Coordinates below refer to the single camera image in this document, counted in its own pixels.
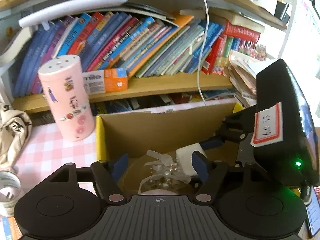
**white block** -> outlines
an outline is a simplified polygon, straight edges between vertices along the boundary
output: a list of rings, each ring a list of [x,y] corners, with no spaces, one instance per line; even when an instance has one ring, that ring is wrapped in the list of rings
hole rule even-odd
[[[180,168],[182,168],[183,172],[191,177],[197,175],[195,169],[192,167],[192,153],[194,151],[199,151],[202,155],[207,157],[199,143],[191,144],[176,150],[177,163]]]

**smartphone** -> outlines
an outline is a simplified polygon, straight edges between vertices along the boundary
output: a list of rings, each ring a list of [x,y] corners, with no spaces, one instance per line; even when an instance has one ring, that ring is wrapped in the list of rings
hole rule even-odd
[[[309,233],[311,237],[314,237],[320,230],[320,204],[314,188],[312,188],[311,191],[311,203],[306,209]]]

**red dictionary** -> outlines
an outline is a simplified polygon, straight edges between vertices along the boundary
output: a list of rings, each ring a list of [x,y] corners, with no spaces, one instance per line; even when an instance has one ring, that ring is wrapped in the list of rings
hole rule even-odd
[[[79,46],[85,42],[85,40],[88,38],[88,36],[91,34],[91,32],[95,29],[95,27],[98,25],[98,23],[103,19],[103,15],[101,13],[95,12],[90,22],[84,27],[84,29],[81,31],[79,36],[76,38],[75,42],[70,47],[68,54],[77,54]]]
[[[103,48],[103,50],[98,54],[95,60],[91,63],[87,72],[98,70],[103,64],[103,57],[112,49],[112,47],[137,23],[138,19],[132,17],[116,34],[113,36],[112,40]]]
[[[228,20],[226,20],[223,34],[234,38],[240,38],[245,41],[253,41],[254,43],[257,43],[260,38],[259,32],[250,30],[246,27],[232,25]]]
[[[218,37],[218,39],[212,45],[212,47],[211,47],[212,50],[211,50],[209,56],[205,59],[204,66],[202,67],[203,73],[205,73],[207,75],[211,74],[214,63],[216,62],[216,60],[218,58],[219,51],[221,51],[222,45],[224,47],[225,42],[226,42],[225,35],[221,35]]]

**orange book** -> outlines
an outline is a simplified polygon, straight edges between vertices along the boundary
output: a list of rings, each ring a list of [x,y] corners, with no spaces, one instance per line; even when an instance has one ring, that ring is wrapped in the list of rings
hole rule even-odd
[[[105,69],[104,87],[106,93],[127,90],[128,77],[126,71],[123,68]]]
[[[138,70],[141,68],[147,61],[150,59],[172,36],[174,36],[181,28],[183,28],[185,25],[187,25],[192,19],[192,15],[173,15],[176,19],[173,21],[179,27],[171,33],[170,36],[168,36],[163,42],[161,42],[156,48],[154,48],[149,54],[142,59],[129,73],[128,78],[131,78]]]
[[[89,35],[92,33],[92,31],[95,29],[95,27],[98,25],[98,23],[103,19],[103,15],[101,13],[95,12],[90,22],[84,27],[84,29],[79,34],[78,38],[76,38],[75,42],[70,47],[68,54],[77,55],[78,52],[80,52],[80,48],[82,48],[82,44],[85,42],[85,40],[89,37]]]

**pink and white tablecloth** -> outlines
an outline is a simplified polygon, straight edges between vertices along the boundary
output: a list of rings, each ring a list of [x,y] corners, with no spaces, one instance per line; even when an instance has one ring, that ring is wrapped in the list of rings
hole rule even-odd
[[[24,192],[48,177],[65,163],[89,167],[97,161],[95,132],[82,141],[70,142],[62,138],[56,123],[36,126],[14,170],[18,172]],[[94,192],[92,183],[79,186]]]

